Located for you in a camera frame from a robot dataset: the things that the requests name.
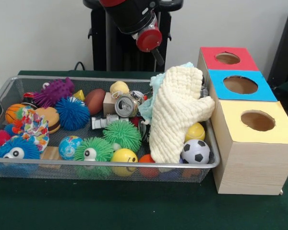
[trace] table surface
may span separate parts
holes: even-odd
[[[21,75],[148,79],[151,73],[21,71]],[[0,229],[286,229],[282,196],[218,195],[201,184],[0,178]]]

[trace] stacked boxes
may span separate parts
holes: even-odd
[[[198,66],[216,102],[221,194],[278,195],[288,177],[288,117],[245,48],[203,47]]]

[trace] wire basket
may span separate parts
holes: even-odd
[[[25,92],[39,91],[44,82],[62,77],[17,76],[6,81],[0,89],[0,129],[7,123],[5,111],[12,104],[20,103]],[[108,91],[110,86],[119,79],[71,78],[75,91],[83,90],[88,94],[94,89]],[[149,92],[149,80],[126,80],[130,90]],[[96,161],[62,161],[62,160],[25,160],[0,158],[0,177],[43,178],[43,179],[89,179],[89,180],[128,180],[128,181],[165,181],[200,183],[211,168],[220,162],[215,135],[210,120],[202,123],[206,130],[205,142],[211,154],[209,163],[198,164],[159,164],[159,163],[124,163]],[[66,136],[81,138],[102,137],[102,129],[91,129],[88,123],[85,128],[77,131],[60,129],[50,135],[48,146],[58,146]],[[148,143],[143,143],[136,153],[138,159],[150,153]]]

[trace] yellow knit towel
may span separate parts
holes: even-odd
[[[179,163],[187,130],[210,118],[214,100],[200,98],[203,73],[197,68],[172,67],[160,86],[153,107],[149,146],[156,163]]]

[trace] red box top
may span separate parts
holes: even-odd
[[[208,69],[259,71],[246,48],[201,47]]]

